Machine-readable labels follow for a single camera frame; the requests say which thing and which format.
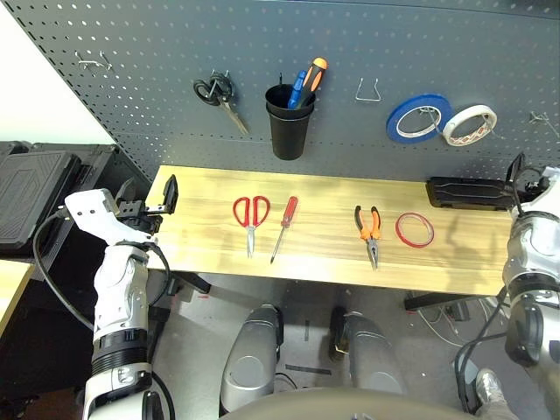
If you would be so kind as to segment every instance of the scissors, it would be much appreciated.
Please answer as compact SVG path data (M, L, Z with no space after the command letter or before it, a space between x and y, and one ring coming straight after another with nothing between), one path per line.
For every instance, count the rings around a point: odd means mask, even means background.
M220 107L226 111L227 116L237 125L239 131L247 135L249 131L242 119L231 109L229 103L234 97L234 85L228 78L228 73L213 73L210 84L203 80L195 80L192 84L194 93L207 105Z
M264 213L264 216L260 220L259 220L259 216L258 216L259 201L263 201L266 204L266 212ZM237 213L237 206L240 203L245 203L245 211L244 211L245 217L243 218L243 221L241 221L239 219L239 216L238 216L238 213ZM247 257L248 258L253 257L253 251L255 250L255 229L257 227L259 227L261 225L261 223L263 223L264 220L266 219L266 216L269 215L270 201L269 201L269 199L267 199L266 197L263 197L262 195L257 195L256 197L253 197L253 224L252 225L249 224L249 208L250 207L251 207L251 200L250 200L249 197L241 197L241 198L237 199L234 203L235 219L237 220L237 222L240 225L242 225L244 228L247 229Z

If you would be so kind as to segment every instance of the gray pegboard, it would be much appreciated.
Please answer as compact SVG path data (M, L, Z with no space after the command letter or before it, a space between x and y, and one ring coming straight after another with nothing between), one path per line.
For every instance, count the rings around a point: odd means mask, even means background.
M4 2L41 52L133 161L358 178L501 178L519 151L558 163L558 2ZM77 66L104 51L114 69ZM264 92L315 56L326 73L304 155L274 157ZM229 70L250 133L202 103L192 82ZM360 77L377 104L354 99ZM496 136L453 148L440 137L403 146L385 122L412 95L437 92L461 110L484 103Z

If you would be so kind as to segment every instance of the blue tape roll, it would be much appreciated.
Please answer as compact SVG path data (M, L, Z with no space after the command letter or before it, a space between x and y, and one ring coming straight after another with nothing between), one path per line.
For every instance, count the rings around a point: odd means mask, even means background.
M403 132L398 127L399 122L410 111L424 107L434 108L438 112L438 115L434 115L434 119L440 131L444 130L447 122L453 117L451 104L441 94L421 94L419 96L414 96L396 107L395 110L391 112L391 115L388 116L385 128L390 139L398 143L413 144L434 137L438 132L435 127L433 127L433 124L430 125L431 129L428 127L417 133Z

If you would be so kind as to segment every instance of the pen holder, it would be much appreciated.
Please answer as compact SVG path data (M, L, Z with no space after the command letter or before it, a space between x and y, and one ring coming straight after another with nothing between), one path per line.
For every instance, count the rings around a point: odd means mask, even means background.
M300 109L288 109L290 96L291 85L271 87L264 96L270 117L272 151L282 160L294 160L304 153L307 125L315 102L313 94Z

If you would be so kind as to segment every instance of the screwdriver shaft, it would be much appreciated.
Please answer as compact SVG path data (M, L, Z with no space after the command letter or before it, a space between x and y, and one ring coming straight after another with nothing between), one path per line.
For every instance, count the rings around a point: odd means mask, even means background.
M284 234L284 230L286 227L282 227L280 231L280 236L278 236L278 240L276 241L276 246L274 247L274 251L272 251L272 257L270 258L270 263L274 262L274 257L277 256L278 247L280 246L280 241L282 240L282 235Z

